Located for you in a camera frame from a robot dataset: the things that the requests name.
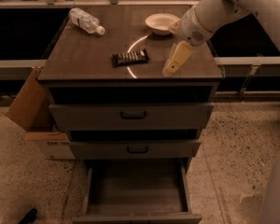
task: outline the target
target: terrazzo floor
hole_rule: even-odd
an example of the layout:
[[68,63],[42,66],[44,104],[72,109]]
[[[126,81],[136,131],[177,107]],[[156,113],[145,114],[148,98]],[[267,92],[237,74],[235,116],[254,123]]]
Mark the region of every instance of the terrazzo floor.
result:
[[[0,224],[36,208],[35,223],[71,223],[81,212],[87,175],[79,161],[45,160],[0,105]],[[224,102],[202,133],[187,179],[201,224],[256,224],[280,151],[280,102]]]

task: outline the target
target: open drawer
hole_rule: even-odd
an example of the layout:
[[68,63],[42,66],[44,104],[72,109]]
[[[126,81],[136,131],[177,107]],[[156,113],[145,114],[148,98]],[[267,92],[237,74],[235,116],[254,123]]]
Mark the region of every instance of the open drawer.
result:
[[180,159],[92,161],[80,223],[199,223]]

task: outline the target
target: cabinet top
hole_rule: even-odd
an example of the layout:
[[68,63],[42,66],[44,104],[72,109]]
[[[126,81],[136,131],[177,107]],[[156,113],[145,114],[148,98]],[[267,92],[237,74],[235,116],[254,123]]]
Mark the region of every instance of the cabinet top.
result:
[[[171,77],[162,74],[170,49],[179,40],[174,35],[155,35],[146,17],[169,13],[182,17],[188,5],[117,5],[81,7],[99,19],[102,36],[89,35],[69,21],[50,54],[38,80],[188,80],[221,79],[222,75],[208,46],[195,47],[187,62]],[[149,62],[114,67],[112,54],[146,49]]]

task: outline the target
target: water bottle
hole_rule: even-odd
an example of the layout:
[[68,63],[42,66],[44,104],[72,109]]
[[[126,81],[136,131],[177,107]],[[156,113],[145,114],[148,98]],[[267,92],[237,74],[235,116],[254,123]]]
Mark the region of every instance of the water bottle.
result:
[[89,34],[97,33],[98,35],[103,35],[105,33],[105,28],[100,26],[99,20],[80,8],[72,8],[69,16],[73,24]]

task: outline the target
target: wooden cabinet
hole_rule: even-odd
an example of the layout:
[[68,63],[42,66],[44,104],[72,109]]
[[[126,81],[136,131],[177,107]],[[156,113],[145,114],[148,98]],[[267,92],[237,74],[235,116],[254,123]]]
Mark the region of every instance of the wooden cabinet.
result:
[[[144,20],[157,12],[180,16],[187,7],[86,9],[100,14],[105,35],[86,35],[68,22],[38,78],[56,127],[89,170],[82,216],[73,223],[198,223],[185,174],[222,79],[209,48],[196,48],[164,77],[178,39],[152,34]],[[113,67],[111,54],[131,45],[146,49],[149,62]]]

